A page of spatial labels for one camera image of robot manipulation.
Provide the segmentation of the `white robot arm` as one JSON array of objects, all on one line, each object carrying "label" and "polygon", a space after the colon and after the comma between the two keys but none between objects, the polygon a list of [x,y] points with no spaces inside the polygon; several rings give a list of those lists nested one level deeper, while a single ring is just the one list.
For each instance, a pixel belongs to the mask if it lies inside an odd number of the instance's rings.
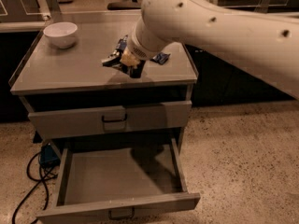
[{"label": "white robot arm", "polygon": [[143,0],[121,62],[135,66],[172,42],[203,49],[299,99],[299,22],[207,0]]}]

